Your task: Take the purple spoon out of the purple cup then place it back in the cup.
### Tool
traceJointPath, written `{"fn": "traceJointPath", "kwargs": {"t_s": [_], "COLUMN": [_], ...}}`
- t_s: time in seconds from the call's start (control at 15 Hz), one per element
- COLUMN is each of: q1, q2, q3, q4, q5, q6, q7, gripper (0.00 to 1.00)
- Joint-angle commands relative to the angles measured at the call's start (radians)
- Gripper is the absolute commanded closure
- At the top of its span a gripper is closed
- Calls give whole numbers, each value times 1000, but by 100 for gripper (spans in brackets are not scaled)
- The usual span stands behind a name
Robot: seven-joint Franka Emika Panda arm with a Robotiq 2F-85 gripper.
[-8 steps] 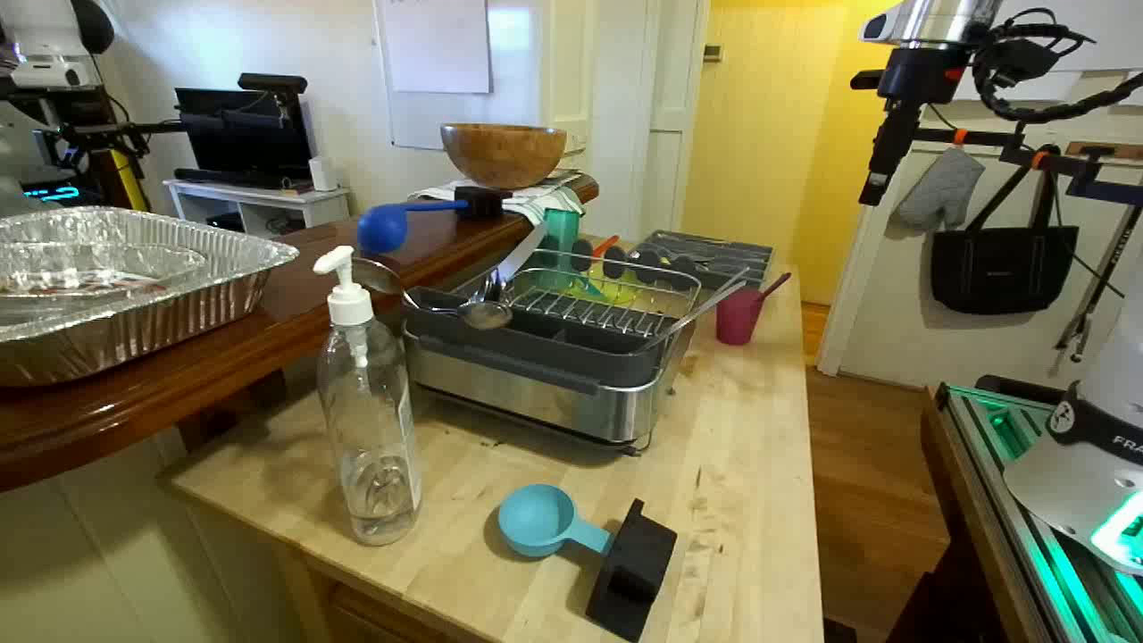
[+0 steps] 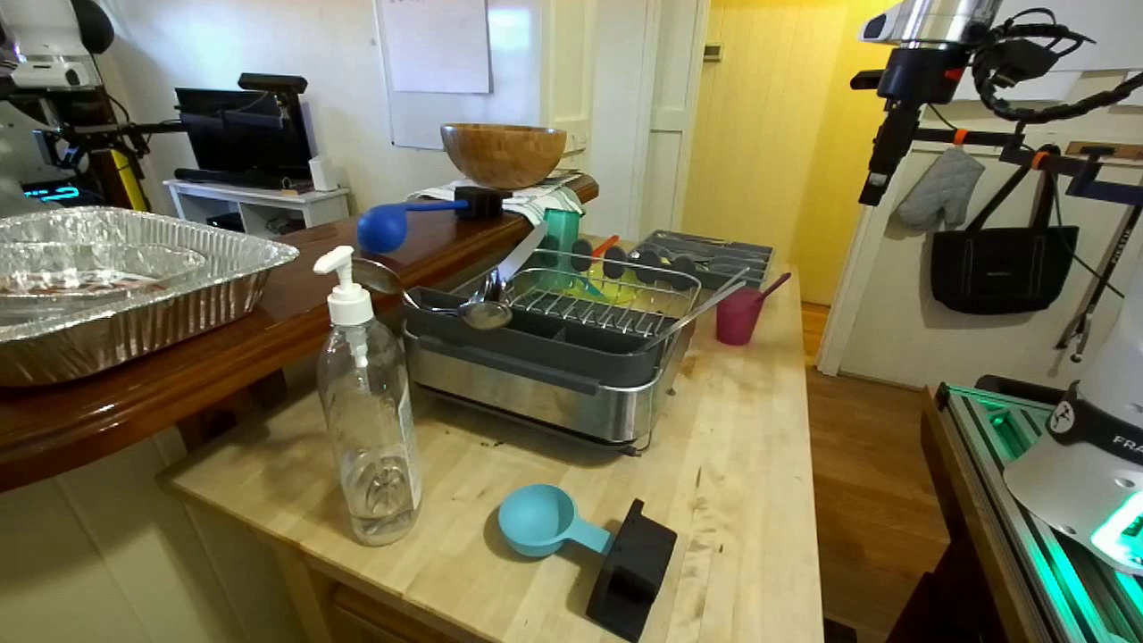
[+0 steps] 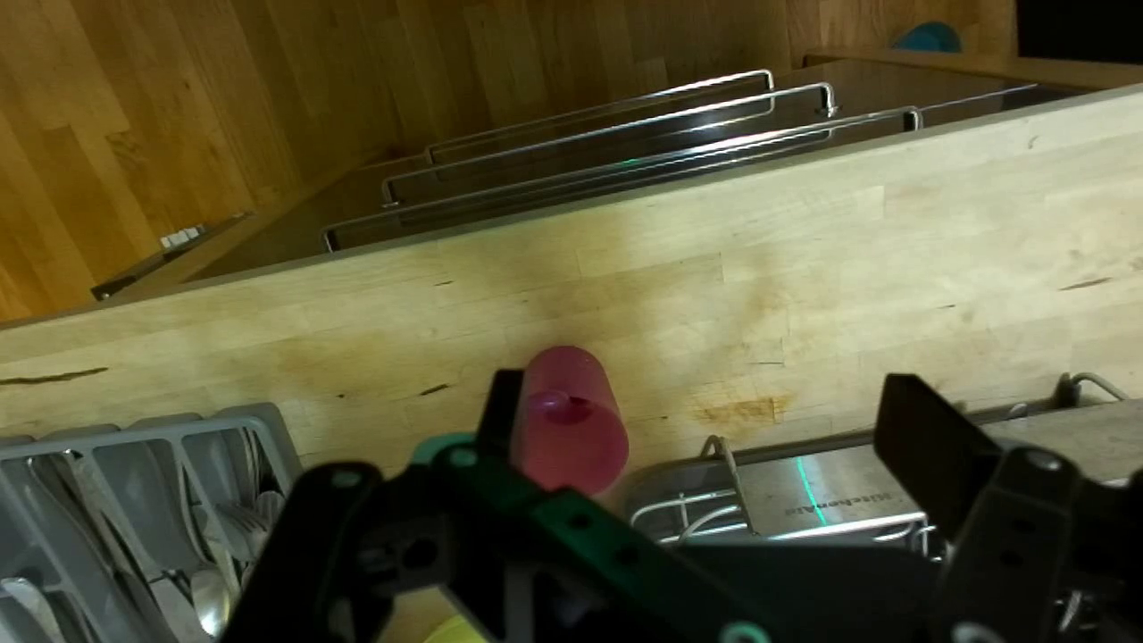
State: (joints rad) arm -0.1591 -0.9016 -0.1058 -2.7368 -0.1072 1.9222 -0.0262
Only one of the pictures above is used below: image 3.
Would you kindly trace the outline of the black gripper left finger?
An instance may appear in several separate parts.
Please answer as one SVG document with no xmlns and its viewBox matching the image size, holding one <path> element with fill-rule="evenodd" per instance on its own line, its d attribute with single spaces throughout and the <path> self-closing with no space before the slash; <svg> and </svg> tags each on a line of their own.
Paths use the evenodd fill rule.
<svg viewBox="0 0 1143 643">
<path fill-rule="evenodd" d="M 509 436 L 520 407 L 520 367 L 495 367 L 476 430 L 476 448 L 490 458 L 509 458 Z"/>
</svg>

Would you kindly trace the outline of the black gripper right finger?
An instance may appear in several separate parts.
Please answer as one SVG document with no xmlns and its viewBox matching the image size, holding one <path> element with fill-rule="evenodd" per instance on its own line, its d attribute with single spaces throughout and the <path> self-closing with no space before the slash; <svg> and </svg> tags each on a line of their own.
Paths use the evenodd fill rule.
<svg viewBox="0 0 1143 643">
<path fill-rule="evenodd" d="M 875 458 L 939 531 L 956 531 L 1000 448 L 924 377 L 888 376 L 875 415 Z"/>
</svg>

